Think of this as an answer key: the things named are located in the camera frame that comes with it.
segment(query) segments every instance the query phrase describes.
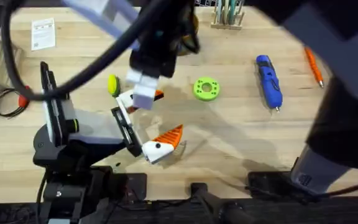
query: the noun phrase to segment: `black cable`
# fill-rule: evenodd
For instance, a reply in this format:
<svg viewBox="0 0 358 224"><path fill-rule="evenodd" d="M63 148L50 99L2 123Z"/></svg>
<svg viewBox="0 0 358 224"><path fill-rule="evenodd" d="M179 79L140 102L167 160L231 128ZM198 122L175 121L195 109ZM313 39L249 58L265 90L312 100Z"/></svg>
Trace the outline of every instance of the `black cable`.
<svg viewBox="0 0 358 224"><path fill-rule="evenodd" d="M134 189L130 189L132 194L135 195L135 198L137 200L137 202L143 202L138 196L137 193ZM191 197L188 199L184 199L184 200L179 200L179 201L174 201L174 202L170 202L168 200L155 200L155 203L165 203L167 205L169 205L169 207L176 207L176 206L180 206L183 205L184 203L188 202L190 199L192 199Z"/></svg>
<svg viewBox="0 0 358 224"><path fill-rule="evenodd" d="M41 206L41 197L42 197L42 192L44 191L44 186L45 183L47 181L47 176L48 173L47 171L45 171L44 176L42 177L41 183L40 183L40 188L38 189L37 192L37 200L36 200L36 206L35 206L35 223L39 224L40 223L40 206Z"/></svg>
<svg viewBox="0 0 358 224"><path fill-rule="evenodd" d="M324 193L324 194L315 195L314 198L329 198L329 197L333 197L333 196L348 194L348 193L351 193L351 192L355 192L357 190L358 190L358 184L354 185L352 187L342 189L342 190L336 190L336 191L333 191L333 192L328 192L328 193Z"/></svg>
<svg viewBox="0 0 358 224"><path fill-rule="evenodd" d="M25 205L22 205L20 208L18 208L15 211L14 219L16 218L17 213L19 213L19 211L21 211L24 207L25 207ZM0 222L0 224L18 224L18 223L22 223L21 221L24 221L24 220L25 220L24 223L27 224L29 222L31 216L34 214L32 212L30 212L30 210L28 208L26 208L25 211L27 212L26 216L24 216L18 220L15 220L15 221L11 221L11 222L7 222L7 221Z"/></svg>
<svg viewBox="0 0 358 224"><path fill-rule="evenodd" d="M15 89L29 100L45 101L52 98L58 98L64 96L67 93L77 89L84 85L86 82L95 77L99 72L105 69L110 63L115 61L131 44L141 35L141 33L148 27L149 24L159 19L162 11L166 8L170 1L174 0L155 0L139 14L138 18L132 23L128 30L123 33L115 43L110 46L99 58L97 58L92 64L82 70L75 77L68 80L62 86L57 87L54 90L45 92L44 94L34 93L33 91L26 89L17 71L16 64L14 62L14 56L12 51L11 41L11 14L19 8L21 4L26 2L25 0L8 0L2 10L2 49L4 51L4 58L6 63L7 72L9 78Z"/></svg>
<svg viewBox="0 0 358 224"><path fill-rule="evenodd" d="M205 211L206 215L208 216L209 223L214 224L215 223L214 217L212 216L212 213L209 210L208 205L206 204L206 202L204 201L204 199L201 196L197 195L196 197L201 202L202 206L204 207L204 211Z"/></svg>
<svg viewBox="0 0 358 224"><path fill-rule="evenodd" d="M16 93L19 95L18 92L15 91L15 89L13 88L6 88L6 89L3 89L3 90L0 90L0 100L6 96L8 93ZM25 105L23 106L19 106L16 110L12 111L12 112L9 112L9 113L6 113L6 114L2 114L0 112L0 116L3 116L3 117L6 117L6 118L13 118L19 114L21 114L29 105L29 102L27 102Z"/></svg>
<svg viewBox="0 0 358 224"><path fill-rule="evenodd" d="M175 202L169 202L166 200L156 200L156 201L153 201L152 203L166 203L166 205L157 208L158 211L161 211L165 208L178 207L180 205L183 205L183 204L189 202L192 198L193 197L190 197L188 199L179 200L179 201L175 201ZM126 208L126 207L123 207L122 205L117 205L117 207L119 207L120 209L125 210L127 212L145 212L145 211L151 210L150 208Z"/></svg>
<svg viewBox="0 0 358 224"><path fill-rule="evenodd" d="M111 211L109 212L109 215L107 216L106 218L106 221L104 221L104 224L107 224L109 222L109 219L111 218L111 215L114 213L114 211L116 210L117 206L118 206L118 203L120 202L117 201L114 205L113 205L113 208L111 209Z"/></svg>
<svg viewBox="0 0 358 224"><path fill-rule="evenodd" d="M259 189L257 187L251 187L251 186L246 186L246 190L254 190L254 191L258 191L259 193L268 195L270 197L273 198L282 198L282 195L278 195L278 194L272 194L270 192L266 192L262 189ZM318 194L318 195L310 195L310 197L305 197L305 198L296 198L296 197L292 197L294 200L299 201L299 202L317 202L319 199L322 198L330 198L330 197L334 197L334 196L338 196L338 195L344 195L344 194L349 194L352 192L358 191L358 184L357 185L353 185L351 187L347 187L345 189L341 189L341 190L336 190L333 192L328 192L328 193L323 193L323 194Z"/></svg>

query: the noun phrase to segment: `wooden table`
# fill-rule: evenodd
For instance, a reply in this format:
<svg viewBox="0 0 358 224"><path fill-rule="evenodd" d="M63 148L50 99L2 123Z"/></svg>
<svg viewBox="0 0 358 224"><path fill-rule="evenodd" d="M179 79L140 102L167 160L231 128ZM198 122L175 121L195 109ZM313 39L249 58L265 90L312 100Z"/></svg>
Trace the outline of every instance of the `wooden table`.
<svg viewBox="0 0 358 224"><path fill-rule="evenodd" d="M192 182L206 182L219 197L249 197L244 190L247 173L255 170L289 170L304 147L305 137L323 97L306 61L303 46L259 12L247 8L244 29L209 27L212 9L198 9L201 52L178 59L175 76L161 78L165 98L152 111L137 111L133 120L141 136L154 138L184 124L182 144L174 155L157 165L133 158L126 149L98 164L120 172L145 172L148 199L186 198ZM53 17L57 46L31 52L31 20ZM62 83L99 56L114 40L90 22L65 8L27 8L12 20L12 39L24 49L21 76L40 90L39 63L49 63ZM124 89L129 64L127 51L91 82L72 93L74 105L109 114L115 101L108 95L109 74L118 75ZM273 61L284 95L281 113L264 103L256 56ZM192 94L192 84L203 76L217 79L221 94L204 103ZM33 102L14 119L0 118L0 202L34 202L43 169L33 165L32 140L45 123L40 103ZM330 190L358 183L358 170L340 178Z"/></svg>

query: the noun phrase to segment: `green gear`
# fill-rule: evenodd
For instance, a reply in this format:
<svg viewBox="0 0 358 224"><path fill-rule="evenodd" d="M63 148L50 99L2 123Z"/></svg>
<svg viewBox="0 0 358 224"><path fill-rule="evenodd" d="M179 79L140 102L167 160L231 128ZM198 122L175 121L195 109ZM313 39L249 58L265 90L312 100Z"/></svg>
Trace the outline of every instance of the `green gear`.
<svg viewBox="0 0 358 224"><path fill-rule="evenodd" d="M199 78L193 85L193 93L197 99L211 101L218 97L219 83L210 77Z"/></svg>

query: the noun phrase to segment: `paper card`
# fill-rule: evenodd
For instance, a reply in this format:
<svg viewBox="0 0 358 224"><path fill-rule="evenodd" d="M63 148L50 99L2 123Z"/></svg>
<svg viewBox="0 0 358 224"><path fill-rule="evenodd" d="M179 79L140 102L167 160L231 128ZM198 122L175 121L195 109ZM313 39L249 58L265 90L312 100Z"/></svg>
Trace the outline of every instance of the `paper card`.
<svg viewBox="0 0 358 224"><path fill-rule="evenodd" d="M56 46L55 20L42 19L32 21L31 50L40 50Z"/></svg>

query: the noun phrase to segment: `orange marker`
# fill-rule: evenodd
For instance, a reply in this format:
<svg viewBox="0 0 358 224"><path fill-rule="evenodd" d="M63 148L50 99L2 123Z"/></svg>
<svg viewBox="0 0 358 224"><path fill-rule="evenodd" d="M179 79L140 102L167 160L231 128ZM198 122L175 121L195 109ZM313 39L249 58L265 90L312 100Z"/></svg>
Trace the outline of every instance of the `orange marker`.
<svg viewBox="0 0 358 224"><path fill-rule="evenodd" d="M323 76L321 76L321 72L317 67L316 59L314 58L313 52L309 47L305 47L306 56L308 56L310 67L314 73L314 77L321 88L324 88Z"/></svg>

